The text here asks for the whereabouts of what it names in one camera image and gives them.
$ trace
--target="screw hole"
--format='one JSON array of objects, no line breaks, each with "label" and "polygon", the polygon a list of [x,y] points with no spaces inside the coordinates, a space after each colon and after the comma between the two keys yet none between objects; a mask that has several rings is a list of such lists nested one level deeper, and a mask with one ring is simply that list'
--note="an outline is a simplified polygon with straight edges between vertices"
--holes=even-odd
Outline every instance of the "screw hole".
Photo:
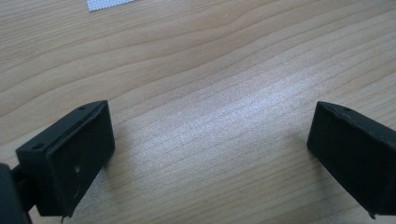
[{"label": "screw hole", "polygon": [[78,174],[78,173],[79,173],[79,171],[80,171],[80,168],[79,168],[79,166],[75,166],[75,172],[76,172],[76,174]]},{"label": "screw hole", "polygon": [[37,143],[34,146],[32,146],[32,150],[38,150],[44,146],[43,143]]}]

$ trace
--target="black plastic block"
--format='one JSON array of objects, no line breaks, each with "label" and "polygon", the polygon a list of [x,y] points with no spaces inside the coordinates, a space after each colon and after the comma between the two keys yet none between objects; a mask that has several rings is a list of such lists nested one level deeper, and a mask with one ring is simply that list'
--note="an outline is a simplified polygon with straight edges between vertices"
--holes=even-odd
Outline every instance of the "black plastic block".
[{"label": "black plastic block", "polygon": [[30,219],[22,210],[8,166],[0,164],[0,223],[25,224]]},{"label": "black plastic block", "polygon": [[396,132],[349,108],[318,102],[307,146],[371,217],[396,215]]},{"label": "black plastic block", "polygon": [[17,149],[41,216],[72,216],[115,148],[107,101],[81,106]]}]

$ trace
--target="white paper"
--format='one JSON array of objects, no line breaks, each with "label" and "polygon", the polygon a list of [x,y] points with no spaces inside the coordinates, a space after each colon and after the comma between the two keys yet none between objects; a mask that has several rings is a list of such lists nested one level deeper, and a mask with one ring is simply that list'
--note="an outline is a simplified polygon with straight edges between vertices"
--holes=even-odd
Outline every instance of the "white paper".
[{"label": "white paper", "polygon": [[88,10],[96,11],[103,8],[114,7],[134,0],[87,0]]}]

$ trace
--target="light wood surface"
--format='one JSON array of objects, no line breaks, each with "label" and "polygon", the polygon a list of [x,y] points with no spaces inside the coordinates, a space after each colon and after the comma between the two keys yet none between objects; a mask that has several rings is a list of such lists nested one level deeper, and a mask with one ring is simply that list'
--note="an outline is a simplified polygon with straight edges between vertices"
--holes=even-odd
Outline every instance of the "light wood surface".
[{"label": "light wood surface", "polygon": [[305,146],[318,100],[396,129],[396,1],[89,13],[85,0],[1,0],[0,75],[10,167],[51,123],[109,100],[116,152],[64,223],[396,223],[371,220]]}]

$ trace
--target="wooden table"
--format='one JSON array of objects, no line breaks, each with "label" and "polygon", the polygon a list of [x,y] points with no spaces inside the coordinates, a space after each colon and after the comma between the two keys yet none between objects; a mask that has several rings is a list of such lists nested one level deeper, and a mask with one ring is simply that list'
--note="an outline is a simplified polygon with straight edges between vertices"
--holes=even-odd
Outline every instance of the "wooden table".
[{"label": "wooden table", "polygon": [[[396,129],[396,1],[0,3],[0,162],[109,101],[116,152],[64,223],[396,223],[306,149],[318,100]],[[40,217],[34,223],[59,223]]]}]

